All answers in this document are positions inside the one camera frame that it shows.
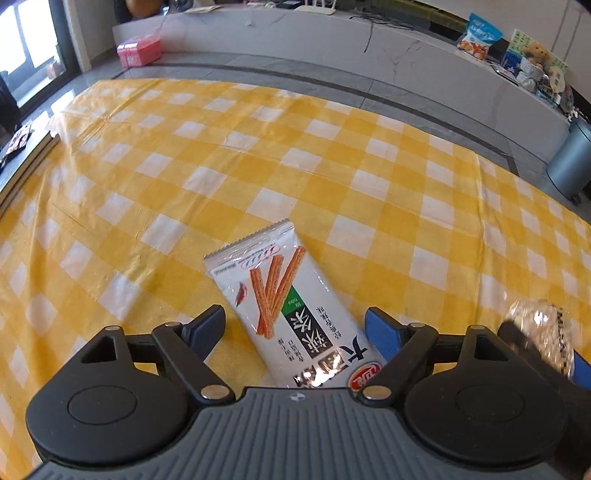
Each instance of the red logo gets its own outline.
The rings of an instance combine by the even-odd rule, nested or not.
[[[361,390],[368,380],[381,369],[382,366],[377,362],[362,365],[349,377],[349,388],[354,392]]]

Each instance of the green label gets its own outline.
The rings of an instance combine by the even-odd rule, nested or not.
[[[304,302],[301,297],[298,295],[295,288],[291,287],[287,294],[287,298],[283,303],[283,307],[281,307],[281,313],[287,317],[291,312],[303,306]]]

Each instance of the glass door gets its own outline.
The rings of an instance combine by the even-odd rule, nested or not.
[[[78,72],[61,0],[17,0],[0,15],[0,75],[24,113]]]

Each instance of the pink box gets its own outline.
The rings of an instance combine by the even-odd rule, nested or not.
[[[117,55],[124,67],[143,67],[162,56],[160,35],[132,37],[117,47]]]

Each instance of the plastic bag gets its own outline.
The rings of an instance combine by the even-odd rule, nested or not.
[[[488,49],[503,37],[503,32],[493,24],[475,14],[470,14],[466,34],[458,41],[457,47],[478,60],[486,60]]]
[[[572,378],[574,347],[570,319],[562,308],[545,300],[518,300],[508,318],[533,342],[542,358]]]

